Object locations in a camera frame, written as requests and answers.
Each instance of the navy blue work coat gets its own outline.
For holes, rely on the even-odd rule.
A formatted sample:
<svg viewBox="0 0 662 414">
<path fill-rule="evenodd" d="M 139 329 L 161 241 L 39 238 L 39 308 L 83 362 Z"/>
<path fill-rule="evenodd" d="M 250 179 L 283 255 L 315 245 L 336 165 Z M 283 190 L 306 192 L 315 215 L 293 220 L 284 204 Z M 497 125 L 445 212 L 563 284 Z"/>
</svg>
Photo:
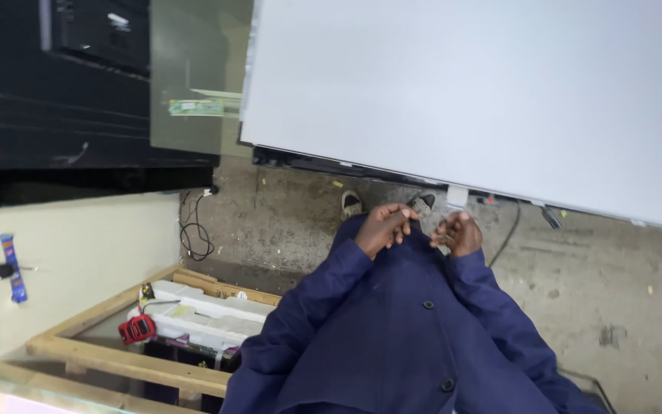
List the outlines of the navy blue work coat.
<svg viewBox="0 0 662 414">
<path fill-rule="evenodd" d="M 353 240 L 364 219 L 244 341 L 222 414 L 602 412 L 556 373 L 482 250 L 446 258 L 413 230 L 373 262 Z"/>
</svg>

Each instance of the shoe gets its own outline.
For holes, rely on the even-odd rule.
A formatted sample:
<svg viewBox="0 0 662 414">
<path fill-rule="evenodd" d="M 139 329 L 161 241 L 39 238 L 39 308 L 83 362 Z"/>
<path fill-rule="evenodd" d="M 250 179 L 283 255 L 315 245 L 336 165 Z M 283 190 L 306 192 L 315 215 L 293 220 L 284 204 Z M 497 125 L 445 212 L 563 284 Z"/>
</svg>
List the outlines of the shoe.
<svg viewBox="0 0 662 414">
<path fill-rule="evenodd" d="M 433 203 L 436 202 L 436 195 L 433 193 L 418 194 L 408 202 L 408 207 L 418 213 L 422 219 L 430 214 L 433 210 Z"/>
<path fill-rule="evenodd" d="M 344 211 L 344 216 L 347 219 L 364 213 L 362 200 L 360 200 L 357 193 L 352 190 L 346 190 L 341 195 L 341 209 Z"/>
</svg>

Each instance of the cream wall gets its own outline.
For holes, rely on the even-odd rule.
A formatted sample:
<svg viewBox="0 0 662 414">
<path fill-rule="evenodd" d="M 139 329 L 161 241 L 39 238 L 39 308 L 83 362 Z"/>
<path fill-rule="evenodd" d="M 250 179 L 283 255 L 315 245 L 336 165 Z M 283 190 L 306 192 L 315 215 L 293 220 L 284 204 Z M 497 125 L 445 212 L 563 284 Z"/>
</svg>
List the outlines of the cream wall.
<svg viewBox="0 0 662 414">
<path fill-rule="evenodd" d="M 23 272 L 24 304 L 0 282 L 0 356 L 176 263 L 178 203 L 153 193 L 0 209 L 20 264 L 39 267 Z"/>
</svg>

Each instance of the coat sleeve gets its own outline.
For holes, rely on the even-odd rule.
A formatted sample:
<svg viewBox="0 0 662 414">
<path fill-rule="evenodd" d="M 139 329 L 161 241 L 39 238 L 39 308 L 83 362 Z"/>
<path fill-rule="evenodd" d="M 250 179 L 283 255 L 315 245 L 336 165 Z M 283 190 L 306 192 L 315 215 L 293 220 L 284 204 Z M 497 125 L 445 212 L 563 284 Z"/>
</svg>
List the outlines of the coat sleeve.
<svg viewBox="0 0 662 414">
<path fill-rule="evenodd" d="M 242 344 L 241 366 L 226 385 L 221 412 L 272 412 L 285 379 L 318 328 L 371 267 L 362 249 L 346 240 L 289 290 L 267 316 L 262 332 Z"/>
<path fill-rule="evenodd" d="M 497 285 L 482 249 L 449 258 L 458 300 L 479 320 L 497 348 L 517 365 L 561 413 L 602 413 L 571 381 L 556 372 L 556 355 L 520 306 Z"/>
</svg>

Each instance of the red multimeter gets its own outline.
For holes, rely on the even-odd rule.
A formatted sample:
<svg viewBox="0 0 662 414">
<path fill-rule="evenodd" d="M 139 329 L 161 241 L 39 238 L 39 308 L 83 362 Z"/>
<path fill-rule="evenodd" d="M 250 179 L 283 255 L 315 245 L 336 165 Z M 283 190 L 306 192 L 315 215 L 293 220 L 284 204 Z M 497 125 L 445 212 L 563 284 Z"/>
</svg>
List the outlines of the red multimeter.
<svg viewBox="0 0 662 414">
<path fill-rule="evenodd" d="M 157 332 L 157 326 L 149 315 L 139 315 L 119 325 L 119 336 L 124 345 L 149 339 Z"/>
</svg>

